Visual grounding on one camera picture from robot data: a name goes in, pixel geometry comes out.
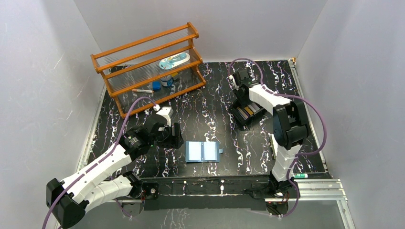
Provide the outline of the blue card holder wallet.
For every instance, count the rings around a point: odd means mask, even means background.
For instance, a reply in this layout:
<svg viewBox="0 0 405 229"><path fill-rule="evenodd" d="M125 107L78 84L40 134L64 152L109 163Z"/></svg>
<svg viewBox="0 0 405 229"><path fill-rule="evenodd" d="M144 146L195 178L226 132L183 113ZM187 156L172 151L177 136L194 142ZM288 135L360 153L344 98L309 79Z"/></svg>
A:
<svg viewBox="0 0 405 229"><path fill-rule="evenodd" d="M220 154L223 149L219 147L218 142L205 141L187 141L185 144L186 149L186 163L205 163L205 162L219 162Z"/></svg>

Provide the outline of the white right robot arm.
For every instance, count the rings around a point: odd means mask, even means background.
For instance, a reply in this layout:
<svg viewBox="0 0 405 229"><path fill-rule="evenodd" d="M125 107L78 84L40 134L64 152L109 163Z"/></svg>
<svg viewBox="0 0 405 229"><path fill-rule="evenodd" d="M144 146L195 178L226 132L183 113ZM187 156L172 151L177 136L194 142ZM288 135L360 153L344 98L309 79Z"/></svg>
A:
<svg viewBox="0 0 405 229"><path fill-rule="evenodd" d="M254 198L280 198L295 184L293 162L310 135L303 101L292 101L253 80L246 70L229 75L236 100L229 111L239 125L247 125L264 112L272 115L272 141L276 146L275 164L268 184L253 184L247 190Z"/></svg>

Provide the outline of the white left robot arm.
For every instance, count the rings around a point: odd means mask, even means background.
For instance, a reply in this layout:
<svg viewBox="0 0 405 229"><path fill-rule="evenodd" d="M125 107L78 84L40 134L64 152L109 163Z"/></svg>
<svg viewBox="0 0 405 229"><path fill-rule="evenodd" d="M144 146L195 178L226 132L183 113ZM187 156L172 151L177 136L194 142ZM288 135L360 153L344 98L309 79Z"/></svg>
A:
<svg viewBox="0 0 405 229"><path fill-rule="evenodd" d="M60 228L76 225L87 212L119 197L139 198L149 193L140 178L128 171L107 181L114 172L136 161L154 146L178 149L183 144L179 123L173 123L173 109L155 106L143 125L135 126L118 137L105 153L78 172L46 185L46 205Z"/></svg>

